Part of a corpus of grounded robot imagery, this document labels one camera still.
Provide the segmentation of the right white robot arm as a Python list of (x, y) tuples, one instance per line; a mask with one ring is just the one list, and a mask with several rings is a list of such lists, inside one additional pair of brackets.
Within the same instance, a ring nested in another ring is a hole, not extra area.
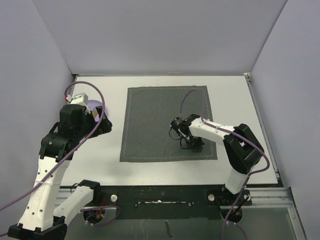
[(265, 156), (265, 151), (252, 130), (243, 123), (238, 126), (223, 125), (196, 114), (191, 114), (184, 120), (176, 117), (170, 123), (170, 128), (177, 133), (180, 141), (185, 141), (187, 150), (201, 152), (203, 139), (225, 148), (231, 172), (224, 185), (226, 189), (222, 192), (222, 198), (230, 205), (238, 201), (247, 178)]

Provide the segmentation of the grey cloth placemat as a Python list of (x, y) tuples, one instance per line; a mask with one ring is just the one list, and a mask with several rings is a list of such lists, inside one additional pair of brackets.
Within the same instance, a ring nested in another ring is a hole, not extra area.
[(213, 119), (207, 86), (129, 88), (120, 162), (217, 160), (215, 142), (204, 139), (201, 152), (187, 150), (186, 143), (170, 129), (176, 117), (185, 119), (191, 114)]

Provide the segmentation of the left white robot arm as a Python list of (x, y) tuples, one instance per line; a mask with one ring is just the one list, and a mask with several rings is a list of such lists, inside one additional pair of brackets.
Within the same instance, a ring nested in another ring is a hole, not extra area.
[(111, 130), (112, 123), (102, 105), (93, 109), (80, 104), (62, 107), (59, 121), (41, 140), (34, 187), (22, 217), (9, 227), (8, 237), (18, 240), (62, 240), (68, 224), (83, 207), (97, 206), (103, 202), (100, 183), (82, 180), (71, 197), (60, 206), (55, 206), (63, 176), (79, 144)]

